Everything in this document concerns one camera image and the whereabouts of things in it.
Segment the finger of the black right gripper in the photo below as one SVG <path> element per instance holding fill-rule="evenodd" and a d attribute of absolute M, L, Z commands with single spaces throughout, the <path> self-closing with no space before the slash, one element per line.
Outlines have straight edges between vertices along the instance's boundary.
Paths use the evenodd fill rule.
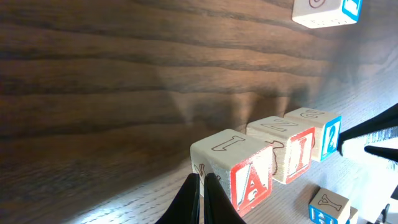
<path fill-rule="evenodd" d="M 398 162 L 398 150 L 386 147 L 366 146 L 364 150 L 375 156 Z"/>
<path fill-rule="evenodd" d="M 338 140 L 338 151 L 340 154 L 342 156 L 348 154 L 348 151 L 343 150 L 344 143 L 359 137 L 378 137 L 380 140 L 396 138 L 397 104 L 381 114 L 342 132 Z"/>

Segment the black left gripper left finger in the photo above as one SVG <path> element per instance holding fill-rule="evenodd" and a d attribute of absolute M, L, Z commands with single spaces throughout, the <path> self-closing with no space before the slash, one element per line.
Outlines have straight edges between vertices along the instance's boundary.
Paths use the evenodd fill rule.
<path fill-rule="evenodd" d="M 199 224 L 200 176 L 191 173 L 155 224 Z"/>

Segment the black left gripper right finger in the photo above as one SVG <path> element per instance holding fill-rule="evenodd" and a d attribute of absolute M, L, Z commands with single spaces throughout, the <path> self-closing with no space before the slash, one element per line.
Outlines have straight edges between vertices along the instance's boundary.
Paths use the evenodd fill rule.
<path fill-rule="evenodd" d="M 234 209 L 214 173 L 205 177 L 204 213 L 205 224 L 246 224 Z"/>

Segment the red letter A block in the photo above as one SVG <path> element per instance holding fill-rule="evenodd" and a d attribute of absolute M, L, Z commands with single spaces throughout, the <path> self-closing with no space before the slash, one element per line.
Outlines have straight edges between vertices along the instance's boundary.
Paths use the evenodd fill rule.
<path fill-rule="evenodd" d="M 272 192 L 272 144 L 225 129 L 190 146 L 192 171 L 214 173 L 226 196 L 244 216 Z"/>

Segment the blue number 2 block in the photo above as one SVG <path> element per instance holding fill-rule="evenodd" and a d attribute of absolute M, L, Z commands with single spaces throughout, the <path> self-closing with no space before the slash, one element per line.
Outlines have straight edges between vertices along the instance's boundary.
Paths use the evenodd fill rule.
<path fill-rule="evenodd" d="M 299 108 L 286 113 L 284 118 L 315 128 L 315 143 L 312 149 L 314 161 L 324 161 L 337 150 L 342 115 L 310 108 Z"/>

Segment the red letter I block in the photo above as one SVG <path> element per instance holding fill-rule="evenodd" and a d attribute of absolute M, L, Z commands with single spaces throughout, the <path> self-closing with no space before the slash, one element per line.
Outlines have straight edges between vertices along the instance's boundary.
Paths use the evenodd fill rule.
<path fill-rule="evenodd" d="M 309 170 L 315 139 L 313 126 L 270 116 L 249 123 L 246 134 L 272 144 L 274 180 L 289 184 Z"/>

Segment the white block number 4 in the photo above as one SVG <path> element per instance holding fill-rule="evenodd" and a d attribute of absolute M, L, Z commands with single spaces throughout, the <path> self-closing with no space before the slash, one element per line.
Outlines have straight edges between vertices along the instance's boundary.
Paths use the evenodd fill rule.
<path fill-rule="evenodd" d="M 349 216 L 346 224 L 357 224 L 358 217 L 359 217 L 358 209 L 356 209 L 354 207 L 350 207 L 350 216 Z"/>

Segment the white block number 8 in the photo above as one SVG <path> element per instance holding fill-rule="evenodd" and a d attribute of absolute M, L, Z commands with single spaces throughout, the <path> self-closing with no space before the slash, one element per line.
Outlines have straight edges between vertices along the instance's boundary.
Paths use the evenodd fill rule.
<path fill-rule="evenodd" d="M 350 216 L 351 201 L 321 188 L 308 205 L 308 214 L 316 224 L 345 224 Z"/>

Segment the blue picture block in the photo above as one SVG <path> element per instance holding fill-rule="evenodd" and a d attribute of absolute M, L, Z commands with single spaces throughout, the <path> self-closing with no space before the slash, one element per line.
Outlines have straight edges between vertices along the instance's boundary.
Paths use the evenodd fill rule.
<path fill-rule="evenodd" d="M 310 29 L 359 21 L 363 0 L 295 0 L 292 20 Z"/>

